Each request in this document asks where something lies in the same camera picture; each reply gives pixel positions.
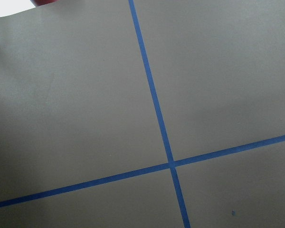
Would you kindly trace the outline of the red cylinder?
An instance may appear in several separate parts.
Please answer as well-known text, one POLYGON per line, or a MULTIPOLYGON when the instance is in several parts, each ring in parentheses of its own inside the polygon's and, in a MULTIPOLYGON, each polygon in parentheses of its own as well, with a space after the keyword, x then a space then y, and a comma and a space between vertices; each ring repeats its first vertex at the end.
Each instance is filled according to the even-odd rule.
POLYGON ((30 0, 30 1, 37 7, 56 2, 57 0, 30 0))

